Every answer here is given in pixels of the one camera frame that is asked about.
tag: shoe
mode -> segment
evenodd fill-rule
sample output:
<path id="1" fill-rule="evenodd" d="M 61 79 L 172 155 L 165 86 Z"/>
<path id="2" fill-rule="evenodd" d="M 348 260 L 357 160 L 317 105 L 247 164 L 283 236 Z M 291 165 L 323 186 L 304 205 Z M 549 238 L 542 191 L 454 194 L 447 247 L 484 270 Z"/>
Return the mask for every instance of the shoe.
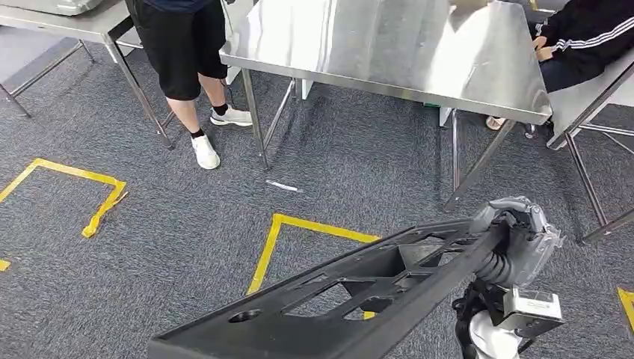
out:
<path id="1" fill-rule="evenodd" d="M 191 146 L 196 153 L 196 160 L 198 164 L 206 170 L 212 170 L 220 165 L 220 157 L 209 143 L 209 139 L 206 135 L 192 138 Z"/>
<path id="2" fill-rule="evenodd" d="M 506 122 L 505 118 L 489 116 L 487 118 L 486 124 L 489 129 L 492 129 L 493 131 L 499 131 L 499 129 L 502 128 L 504 122 Z"/>
<path id="3" fill-rule="evenodd" d="M 249 111 L 236 110 L 231 106 L 229 106 L 227 112 L 225 112 L 222 116 L 216 114 L 216 112 L 212 110 L 212 116 L 209 119 L 213 124 L 218 126 L 224 126 L 230 123 L 243 127 L 253 125 L 251 113 Z"/>

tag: person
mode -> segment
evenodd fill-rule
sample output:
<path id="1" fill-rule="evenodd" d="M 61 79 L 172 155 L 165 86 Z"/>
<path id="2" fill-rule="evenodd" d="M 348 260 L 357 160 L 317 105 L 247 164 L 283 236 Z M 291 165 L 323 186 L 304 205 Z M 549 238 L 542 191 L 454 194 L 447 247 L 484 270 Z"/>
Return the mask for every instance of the person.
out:
<path id="1" fill-rule="evenodd" d="M 224 86 L 227 66 L 218 50 L 224 45 L 222 0 L 126 0 L 141 43 L 158 73 L 167 103 L 191 133 L 198 164 L 220 165 L 220 157 L 198 123 L 194 100 L 200 86 L 212 104 L 215 125 L 251 126 L 249 112 L 227 104 Z"/>
<path id="2" fill-rule="evenodd" d="M 570 0 L 531 35 L 547 92 L 581 84 L 634 46 L 634 0 Z M 499 130 L 504 121 L 486 124 Z"/>

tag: standing person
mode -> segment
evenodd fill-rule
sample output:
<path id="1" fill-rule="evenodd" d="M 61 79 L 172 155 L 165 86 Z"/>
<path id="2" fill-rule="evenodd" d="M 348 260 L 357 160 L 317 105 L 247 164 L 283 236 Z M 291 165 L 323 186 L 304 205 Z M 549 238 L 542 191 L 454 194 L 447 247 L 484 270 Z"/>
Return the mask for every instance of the standing person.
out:
<path id="1" fill-rule="evenodd" d="M 221 82 L 227 66 L 218 50 L 224 45 L 223 0 L 126 0 L 150 64 L 167 103 L 191 133 L 198 164 L 216 168 L 220 157 L 200 128 L 194 100 L 200 86 L 212 104 L 215 125 L 251 126 L 251 115 L 227 104 Z"/>

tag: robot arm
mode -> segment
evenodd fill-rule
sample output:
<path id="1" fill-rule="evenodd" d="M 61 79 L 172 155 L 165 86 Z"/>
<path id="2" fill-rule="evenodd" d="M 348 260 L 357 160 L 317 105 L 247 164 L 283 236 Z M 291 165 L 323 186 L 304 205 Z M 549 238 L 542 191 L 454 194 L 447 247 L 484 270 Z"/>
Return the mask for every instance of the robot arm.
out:
<path id="1" fill-rule="evenodd" d="M 556 294 L 523 289 L 561 247 L 561 232 L 526 197 L 486 203 L 469 232 L 484 232 L 496 221 L 508 223 L 508 242 L 490 254 L 476 271 L 478 280 L 452 303 L 465 359 L 519 358 L 538 335 L 563 323 Z"/>

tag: black sock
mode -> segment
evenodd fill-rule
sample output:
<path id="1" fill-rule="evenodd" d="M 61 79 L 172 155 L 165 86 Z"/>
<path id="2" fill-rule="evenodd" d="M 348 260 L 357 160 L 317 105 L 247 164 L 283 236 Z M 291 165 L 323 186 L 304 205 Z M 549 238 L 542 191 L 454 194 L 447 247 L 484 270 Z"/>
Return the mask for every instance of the black sock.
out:
<path id="1" fill-rule="evenodd" d="M 192 138 L 196 138 L 196 137 L 202 137 L 205 135 L 205 132 L 203 132 L 203 129 L 199 129 L 196 132 L 190 133 Z"/>
<path id="2" fill-rule="evenodd" d="M 229 109 L 229 106 L 225 103 L 222 106 L 213 106 L 213 108 L 214 108 L 215 113 L 218 114 L 218 116 L 224 116 L 224 114 Z"/>

